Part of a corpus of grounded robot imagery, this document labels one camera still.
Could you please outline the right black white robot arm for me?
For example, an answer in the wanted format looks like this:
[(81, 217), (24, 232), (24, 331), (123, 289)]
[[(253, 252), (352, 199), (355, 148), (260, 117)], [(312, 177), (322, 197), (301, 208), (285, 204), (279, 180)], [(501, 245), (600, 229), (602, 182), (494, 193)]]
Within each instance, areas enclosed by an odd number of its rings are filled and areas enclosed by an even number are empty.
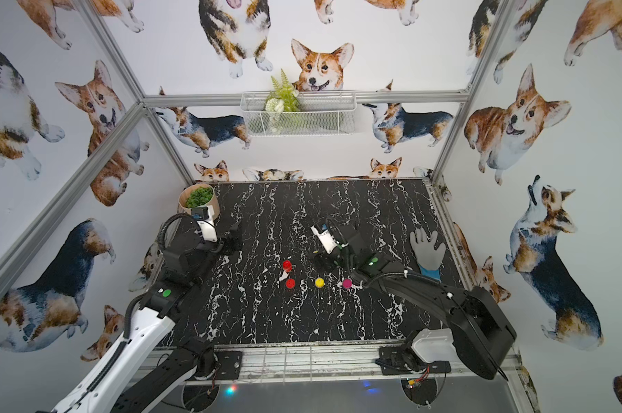
[(326, 224), (311, 231), (322, 246), (314, 253), (317, 265), (343, 268), (355, 286), (404, 299), (442, 323), (440, 330), (420, 330), (407, 339), (401, 358), (409, 370), (460, 362), (486, 380), (503, 373), (502, 364), (517, 333), (486, 289), (444, 284), (437, 263), (411, 270), (391, 256), (370, 250), (350, 225)]

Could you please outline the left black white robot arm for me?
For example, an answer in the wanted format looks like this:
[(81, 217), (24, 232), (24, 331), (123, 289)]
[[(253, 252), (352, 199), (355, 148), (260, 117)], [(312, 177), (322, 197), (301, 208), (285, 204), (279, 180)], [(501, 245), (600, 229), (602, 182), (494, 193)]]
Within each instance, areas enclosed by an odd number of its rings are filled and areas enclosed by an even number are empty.
[(159, 229), (157, 243), (164, 273), (132, 299), (123, 334), (90, 373), (61, 399), (55, 412), (149, 412), (188, 379), (214, 379), (221, 362), (210, 342), (186, 339), (159, 366), (132, 384), (139, 367), (178, 321), (190, 312), (218, 259), (242, 247), (242, 228), (235, 223), (216, 240), (204, 234), (199, 213), (177, 213)]

